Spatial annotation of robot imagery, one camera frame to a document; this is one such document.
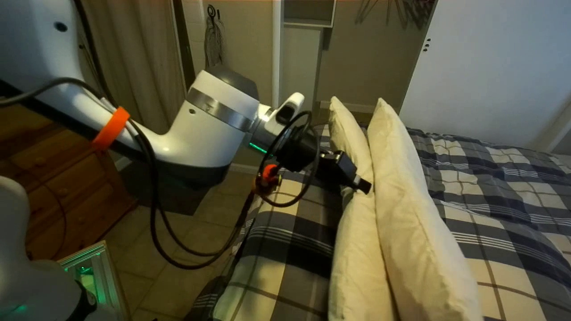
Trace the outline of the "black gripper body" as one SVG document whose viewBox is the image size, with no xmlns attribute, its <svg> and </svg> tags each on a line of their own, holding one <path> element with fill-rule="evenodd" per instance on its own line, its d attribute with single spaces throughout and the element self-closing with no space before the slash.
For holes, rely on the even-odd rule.
<svg viewBox="0 0 571 321">
<path fill-rule="evenodd" d="M 319 142 L 313 130 L 295 130 L 276 147 L 276 160 L 288 171 L 315 169 L 315 178 L 336 185 L 356 185 L 356 165 L 342 149 Z"/>
</svg>

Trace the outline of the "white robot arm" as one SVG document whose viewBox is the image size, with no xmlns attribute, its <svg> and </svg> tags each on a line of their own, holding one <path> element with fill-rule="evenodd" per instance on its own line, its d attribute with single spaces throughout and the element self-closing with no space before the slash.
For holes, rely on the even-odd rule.
<svg viewBox="0 0 571 321">
<path fill-rule="evenodd" d="M 87 37 L 81 0 L 0 0 L 0 83 L 5 106 L 22 105 L 88 137 L 97 149 L 144 156 L 153 171 L 224 174 L 240 144 L 263 155 L 254 190 L 267 194 L 278 172 L 304 169 L 358 187 L 354 162 L 324 149 L 301 96 L 270 106 L 256 83 L 217 62 L 192 81 L 156 69 L 126 67 L 129 92 L 83 78 L 78 42 Z"/>
</svg>

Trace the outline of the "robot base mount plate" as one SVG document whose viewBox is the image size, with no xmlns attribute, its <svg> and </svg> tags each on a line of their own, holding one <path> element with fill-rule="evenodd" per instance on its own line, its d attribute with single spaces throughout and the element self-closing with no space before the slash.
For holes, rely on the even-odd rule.
<svg viewBox="0 0 571 321">
<path fill-rule="evenodd" d="M 58 263 L 85 288 L 94 306 L 85 321 L 128 321 L 128 308 L 104 240 L 78 249 Z"/>
</svg>

